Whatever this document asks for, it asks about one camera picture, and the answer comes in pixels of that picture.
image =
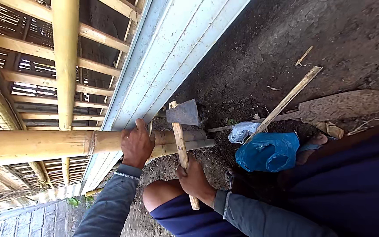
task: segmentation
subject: blue plastic bag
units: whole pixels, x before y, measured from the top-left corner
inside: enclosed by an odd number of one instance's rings
[[[245,170],[278,172],[295,166],[299,139],[294,132],[260,132],[235,154],[236,162]]]

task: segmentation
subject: long sleeve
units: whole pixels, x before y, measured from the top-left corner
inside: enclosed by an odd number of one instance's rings
[[[336,237],[329,228],[265,202],[218,190],[214,210],[242,233],[253,237]]]
[[[74,237],[118,237],[130,212],[142,170],[121,164],[86,212]]]

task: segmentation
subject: knee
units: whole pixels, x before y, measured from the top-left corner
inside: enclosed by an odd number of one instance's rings
[[[183,194],[178,180],[162,181],[156,180],[144,189],[143,203],[146,209],[151,212],[161,204]]]

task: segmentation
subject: right hand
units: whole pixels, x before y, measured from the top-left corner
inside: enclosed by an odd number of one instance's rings
[[[197,197],[201,202],[213,207],[217,190],[208,183],[203,167],[192,158],[192,155],[188,154],[187,169],[184,170],[182,166],[178,166],[176,176],[187,194]]]
[[[143,169],[154,147],[154,136],[149,136],[144,120],[137,119],[133,130],[122,131],[121,149],[124,154],[122,164]]]

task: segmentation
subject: white metal channel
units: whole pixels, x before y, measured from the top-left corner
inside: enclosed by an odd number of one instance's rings
[[[149,122],[249,1],[153,0],[124,65],[103,130],[132,128],[137,118]],[[153,22],[148,22],[151,9],[159,5],[164,12],[157,9],[153,28]],[[83,191],[93,190],[121,156],[121,152],[114,157],[99,154]]]

